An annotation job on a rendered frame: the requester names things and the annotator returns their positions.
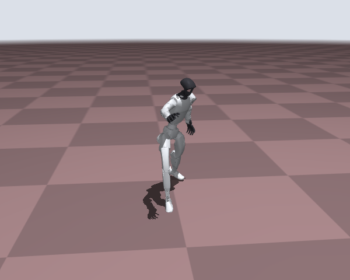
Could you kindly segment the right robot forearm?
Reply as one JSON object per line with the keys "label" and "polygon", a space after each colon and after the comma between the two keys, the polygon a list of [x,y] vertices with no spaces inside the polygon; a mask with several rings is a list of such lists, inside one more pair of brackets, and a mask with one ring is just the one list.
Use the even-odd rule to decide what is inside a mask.
{"label": "right robot forearm", "polygon": [[[167,117],[170,115],[169,113],[169,109],[168,108],[163,108],[162,109],[162,117],[166,119],[167,121]],[[175,120],[174,120],[175,121]],[[173,123],[174,121],[170,122],[170,123]]]}

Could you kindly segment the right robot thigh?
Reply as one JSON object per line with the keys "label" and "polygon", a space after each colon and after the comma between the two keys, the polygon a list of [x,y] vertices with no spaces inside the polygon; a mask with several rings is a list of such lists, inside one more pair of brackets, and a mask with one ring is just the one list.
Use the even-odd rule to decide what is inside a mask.
{"label": "right robot thigh", "polygon": [[169,150],[171,148],[170,145],[170,136],[165,132],[159,134],[157,137],[157,142],[159,145],[159,151],[161,153],[162,158],[162,169],[163,171],[168,171],[169,175],[171,174],[171,166],[169,163]]}

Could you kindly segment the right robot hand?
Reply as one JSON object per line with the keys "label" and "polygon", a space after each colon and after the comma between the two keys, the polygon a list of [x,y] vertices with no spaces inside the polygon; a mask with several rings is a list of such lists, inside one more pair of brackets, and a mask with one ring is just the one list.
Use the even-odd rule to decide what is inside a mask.
{"label": "right robot hand", "polygon": [[180,115],[180,113],[173,113],[173,114],[169,115],[169,116],[167,117],[167,121],[168,121],[169,123],[172,122],[172,121],[174,121],[174,120],[176,119],[175,116],[179,117],[178,115]]}

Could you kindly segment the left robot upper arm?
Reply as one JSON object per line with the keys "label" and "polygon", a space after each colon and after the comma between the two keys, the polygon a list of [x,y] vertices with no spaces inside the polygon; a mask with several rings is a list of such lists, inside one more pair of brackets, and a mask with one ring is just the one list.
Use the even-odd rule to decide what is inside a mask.
{"label": "left robot upper arm", "polygon": [[[193,104],[193,102],[197,99],[195,96],[194,96],[194,94],[193,93],[191,93],[190,94],[191,95],[191,97],[192,97],[192,103],[191,103],[191,105]],[[189,110],[188,111],[190,111],[190,110],[192,110],[192,107],[190,106],[190,108],[189,108]]]}

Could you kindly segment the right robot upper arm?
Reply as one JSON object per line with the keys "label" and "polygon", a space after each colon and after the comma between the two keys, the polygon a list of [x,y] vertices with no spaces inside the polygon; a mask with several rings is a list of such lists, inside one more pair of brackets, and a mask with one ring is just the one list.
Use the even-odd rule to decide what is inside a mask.
{"label": "right robot upper arm", "polygon": [[[169,101],[163,106],[163,108],[168,108],[169,111],[170,111],[171,109],[173,109],[174,107],[176,107],[176,105],[177,105],[177,103],[176,103],[176,101],[175,101],[174,98],[173,98],[173,99],[169,100]],[[162,115],[162,110],[160,111],[160,113],[161,113],[161,115]]]}

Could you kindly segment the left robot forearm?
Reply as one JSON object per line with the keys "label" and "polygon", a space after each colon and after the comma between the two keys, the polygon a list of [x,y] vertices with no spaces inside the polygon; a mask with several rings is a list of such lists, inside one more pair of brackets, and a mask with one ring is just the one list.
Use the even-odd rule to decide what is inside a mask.
{"label": "left robot forearm", "polygon": [[185,115],[185,123],[190,124],[189,121],[191,120],[191,110],[187,112]]}

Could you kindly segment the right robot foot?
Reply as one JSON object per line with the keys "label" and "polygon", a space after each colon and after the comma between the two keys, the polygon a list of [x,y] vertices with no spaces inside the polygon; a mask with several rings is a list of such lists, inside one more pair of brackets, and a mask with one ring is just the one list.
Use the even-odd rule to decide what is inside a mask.
{"label": "right robot foot", "polygon": [[169,202],[169,199],[167,199],[167,202],[165,199],[165,209],[166,209],[166,212],[173,212],[173,205],[172,205],[171,199],[170,199],[170,202]]}

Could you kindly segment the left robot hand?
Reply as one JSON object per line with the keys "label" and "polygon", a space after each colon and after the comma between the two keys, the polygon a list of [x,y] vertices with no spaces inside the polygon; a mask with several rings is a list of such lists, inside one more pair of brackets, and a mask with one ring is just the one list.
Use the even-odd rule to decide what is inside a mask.
{"label": "left robot hand", "polygon": [[[192,125],[192,121],[191,121],[191,120],[189,121],[189,123],[190,123],[190,124],[187,124],[187,123],[186,123],[186,124],[187,124],[187,127],[188,127],[188,128],[187,128],[187,132],[188,132],[188,130],[189,130],[189,133],[191,132],[191,134],[193,135],[193,133],[195,133],[195,129],[194,129],[193,125]],[[189,133],[188,133],[188,134],[189,134]],[[190,134],[190,135],[191,135],[191,134]]]}

